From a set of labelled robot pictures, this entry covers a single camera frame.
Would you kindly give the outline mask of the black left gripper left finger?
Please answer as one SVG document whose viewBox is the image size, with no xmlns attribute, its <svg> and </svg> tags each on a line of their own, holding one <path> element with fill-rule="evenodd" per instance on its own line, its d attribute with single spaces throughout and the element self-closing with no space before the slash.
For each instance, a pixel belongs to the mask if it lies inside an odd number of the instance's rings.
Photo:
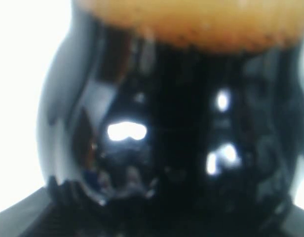
<svg viewBox="0 0 304 237">
<path fill-rule="evenodd" d="M 67 237 L 67 192 L 67 184 L 49 184 L 0 212 L 0 237 Z"/>
</svg>

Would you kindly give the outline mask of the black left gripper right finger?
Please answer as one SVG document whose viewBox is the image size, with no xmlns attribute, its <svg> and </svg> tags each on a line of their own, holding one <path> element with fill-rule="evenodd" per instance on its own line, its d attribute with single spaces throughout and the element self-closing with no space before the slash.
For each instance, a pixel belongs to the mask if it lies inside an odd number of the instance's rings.
<svg viewBox="0 0 304 237">
<path fill-rule="evenodd" d="M 282 233 L 284 237 L 304 237 L 304 210 L 293 204 L 290 195 L 284 199 Z"/>
</svg>

